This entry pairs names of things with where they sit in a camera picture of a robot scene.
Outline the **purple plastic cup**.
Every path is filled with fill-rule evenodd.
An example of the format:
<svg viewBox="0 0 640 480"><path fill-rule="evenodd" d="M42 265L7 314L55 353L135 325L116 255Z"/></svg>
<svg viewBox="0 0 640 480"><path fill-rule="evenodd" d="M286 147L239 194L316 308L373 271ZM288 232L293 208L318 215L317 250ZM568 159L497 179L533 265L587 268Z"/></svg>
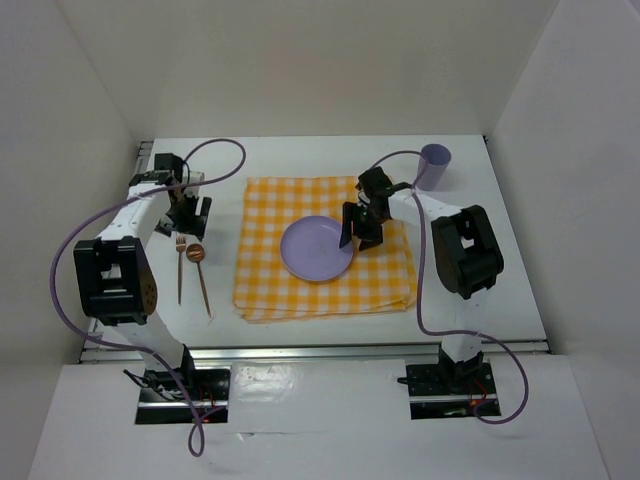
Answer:
<svg viewBox="0 0 640 480"><path fill-rule="evenodd" d="M452 160L450 150L442 144L425 145L420 152L416 187L423 191L433 190Z"/></svg>

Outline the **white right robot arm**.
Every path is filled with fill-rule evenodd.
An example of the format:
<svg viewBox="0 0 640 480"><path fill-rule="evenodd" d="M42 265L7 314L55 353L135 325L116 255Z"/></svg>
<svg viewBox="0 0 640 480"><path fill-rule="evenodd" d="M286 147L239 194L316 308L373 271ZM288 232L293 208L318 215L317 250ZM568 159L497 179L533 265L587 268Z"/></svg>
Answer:
<svg viewBox="0 0 640 480"><path fill-rule="evenodd" d="M480 327L487 293L504 270L504 259L484 208L462 208L439 201L407 182L394 184L381 167L366 170L356 184L358 201L342 208L340 246L353 238L361 251L383 243L383 224L390 220L418 226L420 261L433 247L437 277L455 296L454 327L438 332L436 379L448 392L460 391L481 368Z"/></svg>

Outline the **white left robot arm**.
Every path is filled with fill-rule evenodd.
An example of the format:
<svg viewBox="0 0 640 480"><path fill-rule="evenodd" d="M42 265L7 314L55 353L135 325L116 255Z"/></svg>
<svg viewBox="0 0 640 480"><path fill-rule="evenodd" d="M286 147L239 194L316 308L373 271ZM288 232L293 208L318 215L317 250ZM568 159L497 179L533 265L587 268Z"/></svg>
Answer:
<svg viewBox="0 0 640 480"><path fill-rule="evenodd" d="M95 239L73 249L84 313L113 328L130 345L143 349L146 373L141 384L167 398L186 399L198 388L189 349L168 330L157 312L158 289L145 253L151 233L165 223L171 232L203 240L212 200L200 198L187 162L157 154L154 169L136 174L128 198Z"/></svg>

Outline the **copper fork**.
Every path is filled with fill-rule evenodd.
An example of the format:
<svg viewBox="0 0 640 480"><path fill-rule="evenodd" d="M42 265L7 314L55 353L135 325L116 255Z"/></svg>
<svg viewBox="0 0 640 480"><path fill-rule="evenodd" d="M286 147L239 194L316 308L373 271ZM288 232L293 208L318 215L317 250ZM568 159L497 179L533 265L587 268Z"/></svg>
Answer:
<svg viewBox="0 0 640 480"><path fill-rule="evenodd" d="M178 234L175 239L175 249L177 252L177 302L182 303L183 291L183 255L187 248L186 238L182 234Z"/></svg>

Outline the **purple plastic plate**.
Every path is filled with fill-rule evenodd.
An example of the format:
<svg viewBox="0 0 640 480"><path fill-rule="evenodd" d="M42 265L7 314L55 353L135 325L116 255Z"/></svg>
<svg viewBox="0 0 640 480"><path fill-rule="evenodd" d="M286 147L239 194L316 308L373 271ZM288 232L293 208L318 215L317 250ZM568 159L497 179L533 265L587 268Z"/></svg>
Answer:
<svg viewBox="0 0 640 480"><path fill-rule="evenodd" d="M341 224L326 216L306 216L283 232L279 251L285 268L308 282L327 282L346 272L354 257L349 243L339 248Z"/></svg>

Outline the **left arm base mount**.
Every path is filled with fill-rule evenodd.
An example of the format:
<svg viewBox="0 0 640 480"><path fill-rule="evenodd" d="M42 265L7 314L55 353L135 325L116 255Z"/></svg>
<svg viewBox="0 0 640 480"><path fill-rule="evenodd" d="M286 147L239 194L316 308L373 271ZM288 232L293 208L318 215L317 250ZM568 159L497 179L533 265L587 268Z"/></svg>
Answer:
<svg viewBox="0 0 640 480"><path fill-rule="evenodd" d="M139 388L136 425L190 424L193 416L187 400L168 372L144 370L135 374L123 373ZM231 368L193 368L183 380L196 413L207 424L228 422L231 389Z"/></svg>

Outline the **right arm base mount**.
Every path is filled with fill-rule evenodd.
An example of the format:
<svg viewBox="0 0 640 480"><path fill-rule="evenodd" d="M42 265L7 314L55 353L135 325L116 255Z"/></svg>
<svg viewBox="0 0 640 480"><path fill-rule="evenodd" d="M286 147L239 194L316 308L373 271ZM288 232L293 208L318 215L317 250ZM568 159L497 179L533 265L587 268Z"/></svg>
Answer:
<svg viewBox="0 0 640 480"><path fill-rule="evenodd" d="M436 363L406 365L396 382L407 390L412 420L501 415L493 370L483 353L458 365L439 352Z"/></svg>

